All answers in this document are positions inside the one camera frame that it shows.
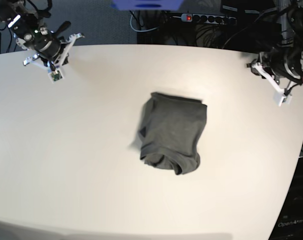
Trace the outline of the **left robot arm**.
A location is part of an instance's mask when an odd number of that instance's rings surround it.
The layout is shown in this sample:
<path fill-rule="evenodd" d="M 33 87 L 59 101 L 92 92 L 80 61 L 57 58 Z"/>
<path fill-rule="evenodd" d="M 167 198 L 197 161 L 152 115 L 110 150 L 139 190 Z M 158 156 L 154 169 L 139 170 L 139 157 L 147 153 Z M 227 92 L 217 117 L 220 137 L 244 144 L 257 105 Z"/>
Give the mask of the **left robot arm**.
<path fill-rule="evenodd" d="M 246 67 L 271 84 L 281 105 L 290 101 L 293 88 L 303 85 L 303 0 L 290 0 L 278 16 L 285 17 L 281 25 L 289 43 L 260 52 Z"/>

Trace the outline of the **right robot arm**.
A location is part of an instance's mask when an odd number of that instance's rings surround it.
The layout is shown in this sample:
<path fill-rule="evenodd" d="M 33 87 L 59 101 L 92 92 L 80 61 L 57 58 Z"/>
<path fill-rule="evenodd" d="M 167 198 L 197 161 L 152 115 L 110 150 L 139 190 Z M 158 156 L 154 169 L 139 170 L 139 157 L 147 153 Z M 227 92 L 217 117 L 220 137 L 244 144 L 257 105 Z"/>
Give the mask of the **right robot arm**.
<path fill-rule="evenodd" d="M 33 9 L 26 7 L 27 2 Z M 34 51 L 23 61 L 24 66 L 41 60 L 49 76 L 59 77 L 61 67 L 68 63 L 69 51 L 85 36 L 82 33 L 71 34 L 68 39 L 60 36 L 71 26 L 70 21 L 63 22 L 56 31 L 49 30 L 44 19 L 51 17 L 52 7 L 51 0 L 44 9 L 37 8 L 31 0 L 0 0 L 0 22 L 13 33 L 17 46 Z"/>

